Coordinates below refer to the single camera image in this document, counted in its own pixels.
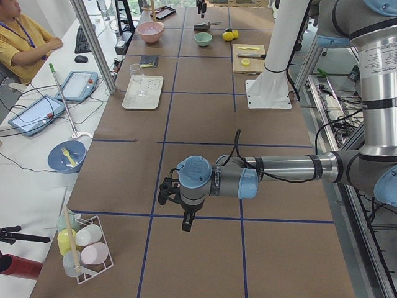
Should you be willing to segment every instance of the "computer mouse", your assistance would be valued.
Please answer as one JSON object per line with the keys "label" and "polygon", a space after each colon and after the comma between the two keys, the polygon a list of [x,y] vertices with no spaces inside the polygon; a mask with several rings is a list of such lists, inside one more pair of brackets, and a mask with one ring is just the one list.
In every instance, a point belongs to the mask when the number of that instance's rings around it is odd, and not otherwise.
{"label": "computer mouse", "polygon": [[76,58],[74,59],[74,62],[76,63],[87,63],[88,62],[88,57],[83,56],[83,55],[77,55]]}

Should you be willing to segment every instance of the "person's hand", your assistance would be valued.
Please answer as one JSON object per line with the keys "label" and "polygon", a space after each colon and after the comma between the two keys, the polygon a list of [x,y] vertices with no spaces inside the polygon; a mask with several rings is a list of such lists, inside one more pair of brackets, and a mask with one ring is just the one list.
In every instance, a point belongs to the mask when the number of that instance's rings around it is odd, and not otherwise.
{"label": "person's hand", "polygon": [[51,50],[55,50],[56,48],[62,47],[62,39],[58,37],[51,38],[48,42],[47,45],[51,48]]}

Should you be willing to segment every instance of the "white desk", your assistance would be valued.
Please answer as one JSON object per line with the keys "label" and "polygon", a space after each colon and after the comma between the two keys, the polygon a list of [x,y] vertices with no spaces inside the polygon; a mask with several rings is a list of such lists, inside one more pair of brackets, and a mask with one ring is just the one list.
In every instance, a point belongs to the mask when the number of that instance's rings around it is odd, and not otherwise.
{"label": "white desk", "polygon": [[[109,28],[109,22],[104,22],[102,19],[98,22],[95,19],[97,17],[93,17],[92,22],[96,25],[99,43],[108,65],[111,66],[114,58],[116,58],[114,51],[114,45],[116,44],[115,34]],[[74,46],[78,26],[79,22],[76,20],[63,37],[63,47],[55,50],[50,55],[33,79],[33,86],[37,88],[55,84],[49,63],[53,63],[60,82],[63,82],[72,70],[96,71],[101,77],[92,53],[82,54],[88,56],[88,63],[77,64],[74,62],[76,56],[74,54]],[[54,96],[56,92],[56,88],[42,91],[43,94],[51,96]],[[92,111],[102,105],[82,124],[76,124],[79,131],[94,133],[104,111],[108,96],[107,88],[103,80],[100,80],[100,84],[92,94],[92,97],[100,99],[103,103],[89,98],[77,106],[74,106],[74,104],[69,105],[75,123],[83,121]],[[18,104],[27,106],[38,98],[40,98],[40,95],[32,91],[19,99]],[[12,116],[12,113],[7,116],[0,125],[0,130],[11,127],[7,121]],[[17,131],[8,130],[0,134],[8,135],[12,133],[17,133]],[[17,161],[25,168],[51,170],[47,165],[49,152],[55,145],[65,140],[70,140],[71,133],[70,123],[66,119],[56,119],[54,123],[33,137],[23,135],[0,137],[3,142],[0,152]],[[87,149],[89,148],[91,144],[90,138],[82,137],[79,140],[85,144]],[[11,161],[0,156],[0,227],[21,225],[22,231],[20,233],[48,236],[52,239],[56,232],[55,224],[58,214],[62,205],[68,201],[77,177],[78,173],[60,174],[24,171]],[[39,262],[45,260],[49,247],[50,243],[16,241],[14,245],[9,245],[0,242],[2,253],[10,253]],[[35,281],[0,275],[2,297],[29,297],[34,285]]]}

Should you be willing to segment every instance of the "blue lanyard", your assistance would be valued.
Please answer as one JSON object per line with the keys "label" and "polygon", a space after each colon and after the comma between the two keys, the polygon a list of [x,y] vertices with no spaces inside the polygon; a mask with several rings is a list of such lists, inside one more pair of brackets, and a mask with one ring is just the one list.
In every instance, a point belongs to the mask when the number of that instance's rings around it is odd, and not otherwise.
{"label": "blue lanyard", "polygon": [[32,48],[35,48],[36,46],[35,46],[35,44],[34,44],[32,38],[30,37],[29,33],[27,33],[27,31],[25,30],[24,26],[22,26],[22,24],[21,24],[17,19],[15,19],[15,20],[17,21],[19,27],[24,31],[24,33],[26,34],[26,36],[27,36],[27,38],[28,38],[29,40],[27,40],[26,38],[24,38],[23,36],[21,36],[20,34],[18,34],[17,32],[15,32],[14,30],[12,30],[10,27],[8,27],[8,26],[7,26],[5,23],[3,23],[3,22],[0,22],[0,26],[6,28],[7,30],[10,30],[12,33],[18,35],[20,38],[22,38],[23,40],[25,40]]}

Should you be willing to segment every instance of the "yellow lemon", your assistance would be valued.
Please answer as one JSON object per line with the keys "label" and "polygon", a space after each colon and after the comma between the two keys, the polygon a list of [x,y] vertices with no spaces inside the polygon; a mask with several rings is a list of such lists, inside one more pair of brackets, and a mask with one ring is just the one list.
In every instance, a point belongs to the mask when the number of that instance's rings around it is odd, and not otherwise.
{"label": "yellow lemon", "polygon": [[248,66],[250,64],[251,64],[251,62],[248,59],[242,59],[241,60],[241,65],[243,65],[243,66]]}
{"label": "yellow lemon", "polygon": [[232,32],[224,32],[222,34],[222,38],[223,38],[223,40],[226,40],[227,42],[229,42],[234,39],[234,35]]}
{"label": "yellow lemon", "polygon": [[238,31],[237,30],[233,30],[231,33],[233,33],[233,39],[237,39],[238,38]]}

